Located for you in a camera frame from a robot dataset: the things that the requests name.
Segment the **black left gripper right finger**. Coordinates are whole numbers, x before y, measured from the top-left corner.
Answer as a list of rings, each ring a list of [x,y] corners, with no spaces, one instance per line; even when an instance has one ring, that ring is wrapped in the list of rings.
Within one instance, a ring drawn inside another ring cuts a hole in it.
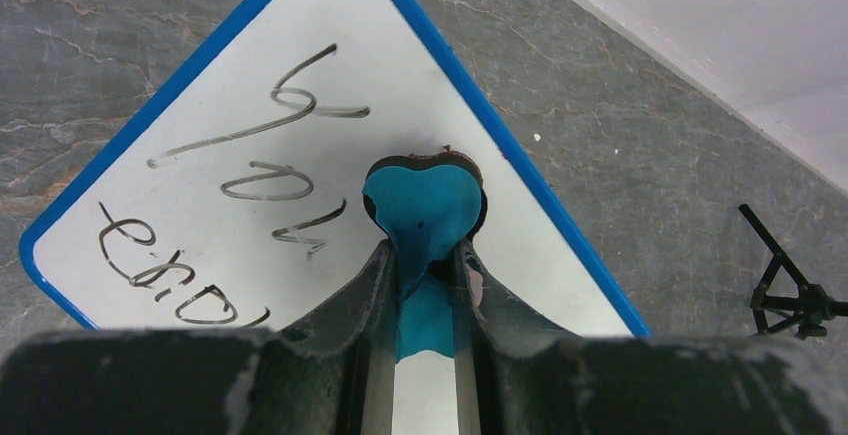
[[[463,434],[843,434],[847,395],[783,338],[586,338],[452,254]]]

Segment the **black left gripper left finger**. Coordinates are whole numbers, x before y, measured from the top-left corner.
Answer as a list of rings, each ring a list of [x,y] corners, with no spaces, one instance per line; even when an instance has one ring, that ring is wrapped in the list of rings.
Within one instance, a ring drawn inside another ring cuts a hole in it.
[[[1,366],[5,434],[388,434],[396,257],[380,242],[312,311],[267,329],[38,335]]]

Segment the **blue whiteboard eraser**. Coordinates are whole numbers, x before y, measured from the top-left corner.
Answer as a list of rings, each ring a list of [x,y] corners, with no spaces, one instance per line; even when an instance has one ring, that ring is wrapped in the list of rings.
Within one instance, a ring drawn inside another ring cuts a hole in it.
[[[388,156],[369,169],[362,199],[397,260],[397,360],[424,351],[453,357],[452,257],[485,221],[479,167],[451,149]]]

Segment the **blue framed whiteboard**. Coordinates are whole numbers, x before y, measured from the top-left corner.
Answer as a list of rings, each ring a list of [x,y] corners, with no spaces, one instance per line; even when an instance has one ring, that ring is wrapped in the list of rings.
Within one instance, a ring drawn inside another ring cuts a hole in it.
[[[22,263],[81,331],[277,332],[389,242],[369,169],[445,149],[481,171],[472,246],[496,280],[576,334],[648,333],[415,0],[244,0],[25,231]],[[453,372],[396,361],[391,432],[452,432]]]

